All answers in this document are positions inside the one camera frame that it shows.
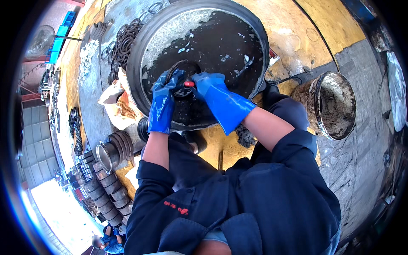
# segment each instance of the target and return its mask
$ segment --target dark trousers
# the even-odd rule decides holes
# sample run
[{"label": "dark trousers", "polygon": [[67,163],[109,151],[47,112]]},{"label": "dark trousers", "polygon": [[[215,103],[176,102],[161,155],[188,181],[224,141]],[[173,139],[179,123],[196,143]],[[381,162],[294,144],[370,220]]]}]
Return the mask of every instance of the dark trousers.
[{"label": "dark trousers", "polygon": [[[307,130],[309,122],[305,108],[301,103],[277,92],[269,96],[268,100],[268,105],[271,105],[267,109],[269,112],[287,121],[296,129]],[[270,154],[271,152],[258,142],[255,145],[251,163],[271,163]],[[173,132],[169,136],[169,172],[174,176],[175,185],[173,189],[177,191],[208,180],[213,174],[217,173],[217,169],[194,154],[184,137]]]}]

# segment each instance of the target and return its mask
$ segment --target blue shelf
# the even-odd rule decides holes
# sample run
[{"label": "blue shelf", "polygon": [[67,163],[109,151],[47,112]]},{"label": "blue shelf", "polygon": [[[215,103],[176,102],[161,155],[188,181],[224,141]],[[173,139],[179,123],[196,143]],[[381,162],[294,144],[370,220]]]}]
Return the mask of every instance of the blue shelf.
[{"label": "blue shelf", "polygon": [[[75,12],[69,11],[65,16],[62,25],[58,28],[57,34],[59,36],[67,36],[69,30],[75,22]],[[52,48],[48,51],[47,56],[49,56],[49,61],[46,63],[55,64],[60,56],[62,46],[64,45],[65,39],[55,38]]]}]

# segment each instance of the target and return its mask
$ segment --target blue shirt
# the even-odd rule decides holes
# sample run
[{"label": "blue shirt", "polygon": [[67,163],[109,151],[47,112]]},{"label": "blue shirt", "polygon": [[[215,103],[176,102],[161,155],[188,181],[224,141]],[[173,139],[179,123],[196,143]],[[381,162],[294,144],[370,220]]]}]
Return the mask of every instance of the blue shirt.
[{"label": "blue shirt", "polygon": [[316,150],[316,137],[295,129],[276,144],[270,163],[243,158],[177,192],[169,171],[140,161],[125,254],[191,254],[215,228],[232,254],[333,254],[340,204],[320,174]]},{"label": "blue shirt", "polygon": [[124,252],[122,244],[118,244],[118,238],[116,235],[108,236],[107,234],[104,234],[102,241],[105,243],[109,242],[109,244],[104,248],[106,252],[110,254],[121,254]]}]

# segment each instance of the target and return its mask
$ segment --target yellow painted floor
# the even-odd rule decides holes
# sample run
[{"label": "yellow painted floor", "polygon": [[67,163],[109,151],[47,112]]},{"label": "yellow painted floor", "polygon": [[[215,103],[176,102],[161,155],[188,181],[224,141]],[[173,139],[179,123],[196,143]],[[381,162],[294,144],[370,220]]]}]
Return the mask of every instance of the yellow painted floor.
[{"label": "yellow painted floor", "polygon": [[[280,60],[270,69],[266,78],[278,81],[309,69],[335,61],[332,55],[344,48],[365,39],[359,25],[349,14],[340,0],[296,0],[309,17],[296,5],[294,0],[235,0],[251,10],[262,21],[268,34],[270,47],[280,56]],[[78,17],[71,32],[81,38],[88,25],[102,21],[104,7],[109,0],[88,0],[83,16]],[[61,88],[67,92],[67,108],[79,106],[78,66],[80,42],[65,43],[57,66],[62,70]],[[281,93],[290,95],[297,86],[295,80],[279,84]],[[218,155],[223,151],[223,169],[232,166],[242,157],[252,155],[253,146],[245,149],[237,143],[237,135],[232,132],[225,136],[220,126],[201,131],[206,138],[207,149],[199,156],[215,168],[218,167]],[[131,165],[116,171],[119,180],[134,195],[135,188],[124,176]]]}]

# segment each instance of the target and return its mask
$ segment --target blue rubber glove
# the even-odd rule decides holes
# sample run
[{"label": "blue rubber glove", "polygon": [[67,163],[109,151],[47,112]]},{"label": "blue rubber glove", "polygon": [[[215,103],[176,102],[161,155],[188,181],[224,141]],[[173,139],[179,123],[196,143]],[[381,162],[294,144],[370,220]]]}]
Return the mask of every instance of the blue rubber glove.
[{"label": "blue rubber glove", "polygon": [[197,86],[198,98],[204,99],[226,135],[256,107],[248,99],[230,92],[224,83],[223,74],[200,73],[191,79]]},{"label": "blue rubber glove", "polygon": [[119,228],[117,228],[117,227],[113,228],[113,234],[114,235],[120,235],[119,234]]},{"label": "blue rubber glove", "polygon": [[153,100],[149,113],[147,132],[170,133],[171,119],[174,112],[174,97],[172,90],[181,86],[184,70],[176,69],[168,84],[163,84],[168,70],[165,71],[152,87]]}]

